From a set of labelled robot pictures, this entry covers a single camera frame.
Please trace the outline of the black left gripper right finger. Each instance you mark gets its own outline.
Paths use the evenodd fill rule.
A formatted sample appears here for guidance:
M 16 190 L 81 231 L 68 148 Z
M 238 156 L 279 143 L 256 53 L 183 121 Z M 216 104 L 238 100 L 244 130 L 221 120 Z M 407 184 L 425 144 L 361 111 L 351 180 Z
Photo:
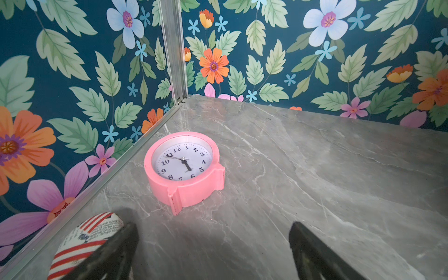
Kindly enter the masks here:
M 292 224 L 289 244 L 301 280 L 366 280 L 301 222 Z

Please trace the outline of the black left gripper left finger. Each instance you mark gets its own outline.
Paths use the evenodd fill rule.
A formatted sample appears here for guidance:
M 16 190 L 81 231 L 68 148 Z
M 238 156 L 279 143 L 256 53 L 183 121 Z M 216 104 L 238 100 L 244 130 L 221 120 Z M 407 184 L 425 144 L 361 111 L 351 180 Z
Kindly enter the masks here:
M 133 280 L 132 262 L 140 241 L 136 224 L 129 222 L 64 280 Z

